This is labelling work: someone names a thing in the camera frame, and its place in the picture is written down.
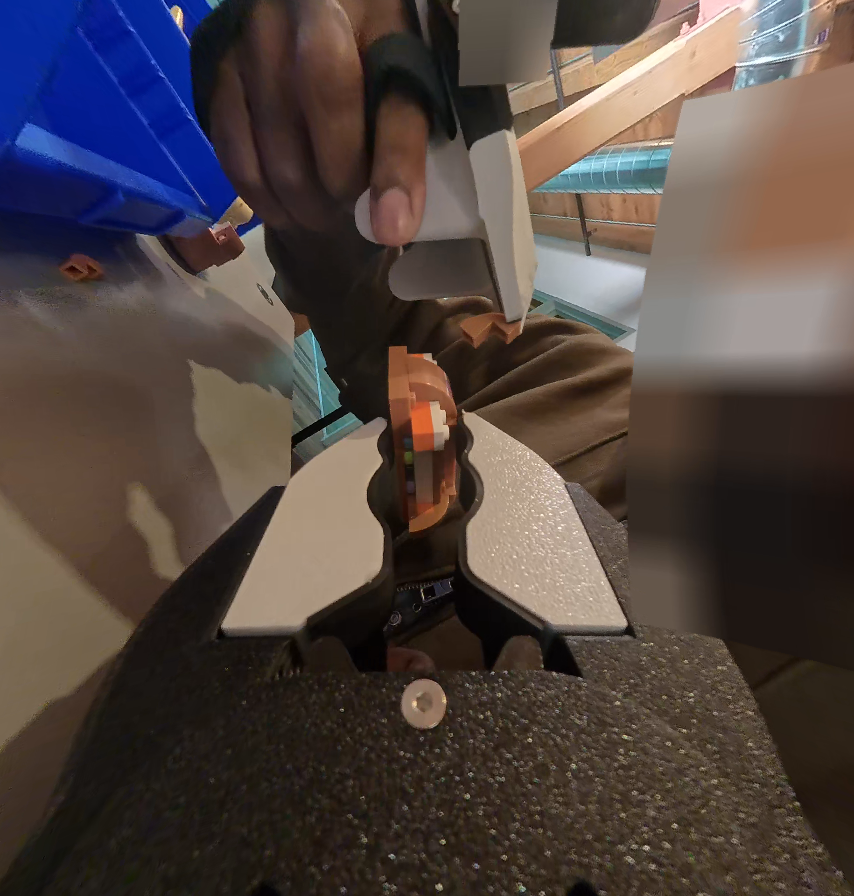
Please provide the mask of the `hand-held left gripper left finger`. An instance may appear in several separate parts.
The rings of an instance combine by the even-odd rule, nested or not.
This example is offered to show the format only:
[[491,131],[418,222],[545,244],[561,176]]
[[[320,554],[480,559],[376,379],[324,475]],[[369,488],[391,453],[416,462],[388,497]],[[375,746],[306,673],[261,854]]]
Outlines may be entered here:
[[221,627],[229,637],[295,636],[374,585],[385,534],[368,501],[384,461],[378,418],[291,477]]

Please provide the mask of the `brown lego assembly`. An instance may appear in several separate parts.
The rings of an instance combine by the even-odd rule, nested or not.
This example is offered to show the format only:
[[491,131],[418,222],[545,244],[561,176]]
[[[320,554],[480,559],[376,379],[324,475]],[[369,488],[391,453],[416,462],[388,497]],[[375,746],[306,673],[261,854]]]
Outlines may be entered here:
[[438,526],[458,498],[457,408],[432,356],[388,350],[388,409],[402,519],[418,536]]

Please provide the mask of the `blue plastic bin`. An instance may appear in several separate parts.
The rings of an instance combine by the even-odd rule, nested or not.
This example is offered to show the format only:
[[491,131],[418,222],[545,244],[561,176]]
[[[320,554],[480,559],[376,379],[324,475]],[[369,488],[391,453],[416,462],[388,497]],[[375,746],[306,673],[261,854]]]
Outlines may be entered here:
[[193,237],[237,198],[194,114],[216,2],[0,1],[0,214]]

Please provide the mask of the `person's right hand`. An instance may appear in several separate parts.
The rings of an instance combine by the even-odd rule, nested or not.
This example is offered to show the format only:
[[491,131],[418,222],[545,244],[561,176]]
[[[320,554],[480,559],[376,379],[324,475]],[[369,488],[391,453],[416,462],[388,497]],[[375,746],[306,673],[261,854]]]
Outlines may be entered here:
[[412,30],[405,2],[222,2],[191,45],[197,119],[236,194],[274,230],[333,230],[370,191],[372,232],[400,247],[425,205],[430,119],[385,95],[367,146],[363,59]]

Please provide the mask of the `brown lego curved piece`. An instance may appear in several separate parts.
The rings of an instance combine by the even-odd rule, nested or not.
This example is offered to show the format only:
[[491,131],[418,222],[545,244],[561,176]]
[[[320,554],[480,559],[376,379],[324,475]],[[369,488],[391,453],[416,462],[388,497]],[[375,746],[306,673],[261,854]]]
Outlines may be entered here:
[[522,320],[509,322],[504,314],[491,312],[466,318],[460,323],[460,330],[466,342],[477,349],[492,340],[509,345],[522,333],[523,326]]

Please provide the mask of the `person's brown jacket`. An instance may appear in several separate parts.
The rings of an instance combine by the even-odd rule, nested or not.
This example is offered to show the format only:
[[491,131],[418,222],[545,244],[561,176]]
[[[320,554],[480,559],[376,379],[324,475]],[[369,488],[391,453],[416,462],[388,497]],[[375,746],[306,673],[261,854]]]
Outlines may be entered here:
[[583,487],[616,521],[590,510],[601,546],[626,537],[626,455],[633,353],[581,322],[529,316],[510,344],[469,345],[480,297],[405,302],[388,285],[399,252],[362,238],[353,222],[325,234],[265,226],[274,288],[307,318],[343,405],[364,423],[387,419],[388,349],[428,354],[460,409],[477,414]]

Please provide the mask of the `silver ventilation duct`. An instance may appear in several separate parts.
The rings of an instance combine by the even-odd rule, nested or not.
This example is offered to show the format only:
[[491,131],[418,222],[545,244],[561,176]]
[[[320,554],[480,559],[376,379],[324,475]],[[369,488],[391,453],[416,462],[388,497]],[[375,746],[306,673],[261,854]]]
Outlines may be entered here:
[[601,147],[544,184],[536,194],[660,196],[674,139],[658,138]]

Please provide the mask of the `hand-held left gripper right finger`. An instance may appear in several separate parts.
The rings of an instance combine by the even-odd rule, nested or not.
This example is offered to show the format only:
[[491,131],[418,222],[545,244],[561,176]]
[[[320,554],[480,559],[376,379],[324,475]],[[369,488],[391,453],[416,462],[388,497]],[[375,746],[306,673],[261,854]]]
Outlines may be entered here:
[[551,635],[627,633],[628,622],[567,490],[538,454],[466,412],[463,461],[476,502],[463,566],[491,597]]

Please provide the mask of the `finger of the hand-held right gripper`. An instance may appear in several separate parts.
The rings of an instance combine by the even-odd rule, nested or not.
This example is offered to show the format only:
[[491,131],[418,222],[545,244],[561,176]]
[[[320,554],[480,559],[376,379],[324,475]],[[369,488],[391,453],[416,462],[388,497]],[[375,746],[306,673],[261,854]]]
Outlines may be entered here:
[[517,140],[511,129],[476,140],[468,151],[495,304],[522,328],[533,299],[537,260]]

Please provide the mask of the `brown lego figure body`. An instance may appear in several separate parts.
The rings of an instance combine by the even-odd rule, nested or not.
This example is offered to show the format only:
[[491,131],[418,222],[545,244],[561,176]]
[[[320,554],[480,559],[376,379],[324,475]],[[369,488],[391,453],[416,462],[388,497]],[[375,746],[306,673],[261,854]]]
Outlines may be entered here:
[[220,222],[193,237],[164,235],[160,242],[170,256],[190,275],[231,263],[246,246],[231,222]]

